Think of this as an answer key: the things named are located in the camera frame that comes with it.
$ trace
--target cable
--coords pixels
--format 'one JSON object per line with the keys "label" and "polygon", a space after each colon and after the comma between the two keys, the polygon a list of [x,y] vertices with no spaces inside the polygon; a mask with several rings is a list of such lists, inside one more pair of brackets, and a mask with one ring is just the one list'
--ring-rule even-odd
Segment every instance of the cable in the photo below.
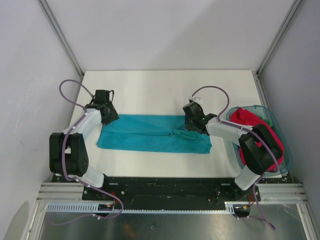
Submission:
{"label": "cable", "polygon": [[[117,213],[114,214],[114,215],[98,216],[98,217],[97,217],[98,220],[99,220],[99,219],[113,219],[113,218],[117,217],[119,214],[121,214],[121,212],[124,210],[124,204],[123,204],[123,202],[122,202],[117,196],[112,195],[111,193],[106,192],[106,191],[104,191],[104,190],[102,190],[102,189],[100,189],[100,188],[98,188],[98,187],[88,185],[87,183],[85,183],[84,181],[78,179],[77,177],[69,177],[69,176],[68,176],[67,167],[66,167],[66,146],[67,146],[67,140],[68,140],[68,137],[69,137],[69,135],[71,134],[71,132],[72,132],[72,131],[78,126],[78,124],[88,115],[88,113],[87,113],[87,109],[85,108],[85,106],[83,106],[83,105],[81,105],[81,104],[78,104],[78,103],[76,103],[76,102],[68,99],[68,98],[63,94],[63,92],[62,92],[62,85],[63,85],[64,83],[66,83],[66,82],[73,82],[73,83],[79,84],[81,87],[83,87],[83,88],[89,93],[89,95],[90,95],[92,98],[94,97],[94,95],[93,95],[84,85],[82,85],[82,84],[81,84],[80,82],[78,82],[78,81],[75,81],[75,80],[72,80],[72,79],[67,79],[67,80],[62,81],[62,82],[60,83],[60,85],[59,85],[59,92],[60,92],[61,96],[62,96],[66,101],[68,101],[69,103],[71,103],[71,104],[73,104],[73,105],[76,105],[76,106],[82,108],[83,111],[84,111],[84,114],[73,124],[72,127],[70,127],[70,129],[69,129],[68,132],[65,134],[64,139],[63,139],[63,143],[62,143],[62,154],[61,154],[63,175],[64,175],[65,179],[66,179],[67,181],[69,181],[69,182],[70,182],[70,181],[77,181],[77,182],[85,185],[85,186],[88,187],[88,188],[94,189],[94,190],[96,190],[96,191],[98,191],[98,192],[100,192],[100,193],[103,193],[103,194],[105,194],[105,195],[108,195],[109,197],[112,197],[112,198],[114,198],[116,201],[118,201],[118,202],[120,203],[120,205],[121,205],[121,209],[120,209],[119,212],[117,212]],[[55,225],[55,226],[62,226],[62,225],[70,224],[70,223],[72,223],[72,222],[74,222],[74,221],[76,221],[76,220],[78,220],[78,219],[81,219],[81,218],[84,218],[84,217],[88,217],[88,216],[92,216],[92,214],[84,214],[84,215],[81,215],[81,216],[79,216],[79,217],[74,218],[73,220],[70,220],[70,221],[67,221],[67,222],[63,222],[63,223],[53,223],[53,222],[50,222],[49,220],[48,220],[48,221],[49,221],[49,223],[51,223],[51,224],[53,224],[53,225]]]}
{"label": "cable", "polygon": [[[252,135],[254,135],[261,143],[262,145],[265,147],[265,149],[267,150],[267,152],[270,154],[270,156],[272,157],[272,160],[274,161],[274,164],[275,164],[275,172],[278,172],[279,171],[279,163],[275,157],[275,155],[273,154],[273,152],[271,151],[271,149],[268,147],[268,145],[265,143],[265,141],[262,140],[261,137],[259,137],[255,132],[253,132],[252,130],[246,128],[246,127],[241,127],[235,123],[232,123],[232,122],[228,122],[228,121],[223,121],[220,119],[220,116],[226,111],[226,109],[229,107],[229,103],[230,103],[230,98],[229,98],[229,95],[228,93],[223,90],[221,87],[218,87],[218,86],[212,86],[212,85],[207,85],[207,86],[203,86],[203,87],[200,87],[199,89],[197,89],[191,96],[193,97],[197,92],[199,92],[200,90],[202,89],[206,89],[206,88],[214,88],[214,89],[219,89],[220,91],[222,91],[225,96],[226,96],[226,99],[227,99],[227,103],[226,103],[226,106],[224,107],[224,109],[218,114],[217,116],[217,119],[218,121],[221,123],[221,124],[225,124],[225,125],[229,125],[229,126],[232,126],[232,127],[235,127],[237,129],[241,129],[241,130],[244,130],[245,132],[248,132],[248,133],[251,133]],[[255,199],[255,202],[256,202],[256,206],[258,207],[259,209],[259,212],[260,214],[262,215],[263,218],[259,217],[259,216],[251,216],[251,218],[254,218],[254,219],[263,219],[264,222],[266,222],[268,224],[268,226],[272,229],[272,230],[276,230],[275,226],[271,224],[271,222],[269,222],[269,220],[267,219],[267,217],[265,216],[265,214],[263,213],[262,211],[262,208],[258,202],[258,199],[257,199],[257,195],[255,193],[255,189],[256,189],[256,184],[264,177],[264,173],[256,180],[256,182],[252,185],[252,189],[253,189],[253,197]]]}

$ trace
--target folded cloth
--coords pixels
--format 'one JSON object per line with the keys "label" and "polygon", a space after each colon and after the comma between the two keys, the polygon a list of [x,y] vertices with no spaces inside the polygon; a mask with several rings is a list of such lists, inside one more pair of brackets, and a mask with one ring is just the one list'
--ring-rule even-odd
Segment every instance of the folded cloth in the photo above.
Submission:
{"label": "folded cloth", "polygon": [[184,115],[119,115],[105,125],[97,142],[103,149],[209,154],[210,137],[185,130]]}
{"label": "folded cloth", "polygon": [[[231,116],[230,116],[230,121],[234,122],[236,124],[242,124],[242,125],[250,125],[250,126],[256,126],[258,124],[263,124],[265,125],[268,130],[270,131],[270,133],[272,134],[273,138],[275,139],[276,143],[279,145],[280,149],[283,152],[283,155],[281,158],[278,159],[278,163],[281,164],[282,161],[284,160],[284,155],[285,155],[285,147],[282,144],[282,142],[280,141],[280,139],[278,138],[278,136],[276,135],[276,133],[272,130],[272,128],[268,125],[267,122],[265,122],[264,120],[262,120],[259,116],[253,114],[252,112],[246,110],[246,109],[242,109],[241,107],[239,107]],[[258,147],[260,147],[262,145],[261,142],[256,143]],[[246,165],[246,161],[244,158],[244,154],[242,152],[242,149],[239,148],[239,155],[241,158],[241,161],[244,165]],[[268,171],[273,171],[276,169],[276,165],[272,165],[271,167],[268,168]]]}

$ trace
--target white wall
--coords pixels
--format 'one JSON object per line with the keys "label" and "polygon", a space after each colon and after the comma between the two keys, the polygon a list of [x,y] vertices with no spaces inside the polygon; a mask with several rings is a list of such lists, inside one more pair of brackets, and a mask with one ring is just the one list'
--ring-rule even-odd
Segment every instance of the white wall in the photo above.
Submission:
{"label": "white wall", "polygon": [[262,74],[272,110],[320,225],[320,1],[307,0]]}
{"label": "white wall", "polygon": [[[58,91],[67,78],[79,79],[37,1],[1,1],[0,239],[12,221],[6,239],[19,239],[50,175],[49,136],[71,110]],[[74,98],[76,87],[64,91]]]}
{"label": "white wall", "polygon": [[85,71],[256,70],[293,0],[48,0]]}

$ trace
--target teal plastic basket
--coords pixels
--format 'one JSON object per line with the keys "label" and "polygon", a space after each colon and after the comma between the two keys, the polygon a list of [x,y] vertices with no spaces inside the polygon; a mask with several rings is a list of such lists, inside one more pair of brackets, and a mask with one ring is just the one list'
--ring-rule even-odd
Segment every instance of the teal plastic basket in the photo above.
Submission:
{"label": "teal plastic basket", "polygon": [[[260,106],[260,105],[253,105],[253,106],[236,106],[234,108],[231,108],[227,114],[226,114],[226,120],[230,120],[230,116],[238,109],[238,108],[242,108],[245,110],[250,111],[251,113],[259,116],[260,118],[262,118],[263,120],[265,120],[272,128],[272,130],[275,132],[275,134],[278,136],[278,138],[280,139],[280,141],[282,142],[283,146],[284,146],[284,159],[282,161],[282,163],[279,165],[279,172],[267,172],[265,174],[266,177],[272,177],[272,176],[276,176],[279,174],[283,174],[288,172],[292,165],[293,165],[293,157],[291,154],[291,151],[289,149],[289,146],[287,144],[287,141],[285,139],[285,136],[283,134],[283,132],[281,131],[281,128],[276,120],[275,115],[272,113],[272,111],[264,106]],[[235,155],[236,155],[236,159],[240,165],[240,167],[243,169],[244,168],[244,164],[241,161],[240,155],[239,155],[239,146],[236,144],[232,144],[233,145],[233,149],[235,151]]]}

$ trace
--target blue towel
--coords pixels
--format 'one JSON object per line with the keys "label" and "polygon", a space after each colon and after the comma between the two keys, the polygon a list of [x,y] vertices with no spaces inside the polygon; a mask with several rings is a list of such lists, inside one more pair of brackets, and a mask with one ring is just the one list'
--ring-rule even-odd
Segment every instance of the blue towel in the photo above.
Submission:
{"label": "blue towel", "polygon": [[209,154],[210,137],[185,130],[183,115],[119,115],[102,128],[102,149],[161,153]]}

